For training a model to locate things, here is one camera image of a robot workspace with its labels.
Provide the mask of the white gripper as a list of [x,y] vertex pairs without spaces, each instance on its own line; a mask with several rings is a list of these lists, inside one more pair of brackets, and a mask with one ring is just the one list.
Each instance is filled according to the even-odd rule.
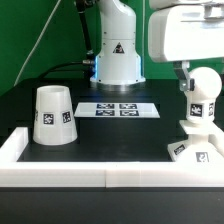
[[148,52],[172,62],[181,91],[193,91],[188,61],[224,57],[224,0],[149,0]]

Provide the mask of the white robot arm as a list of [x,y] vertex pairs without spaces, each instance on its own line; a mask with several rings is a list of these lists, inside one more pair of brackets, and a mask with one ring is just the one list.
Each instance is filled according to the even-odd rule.
[[[148,51],[155,62],[171,62],[180,89],[191,91],[195,80],[189,62],[224,57],[224,0],[148,0],[154,10],[148,23]],[[101,50],[94,54],[85,10],[97,5],[101,17]],[[87,57],[94,63],[90,82],[120,89],[145,81],[135,48],[136,14],[120,0],[75,0]]]

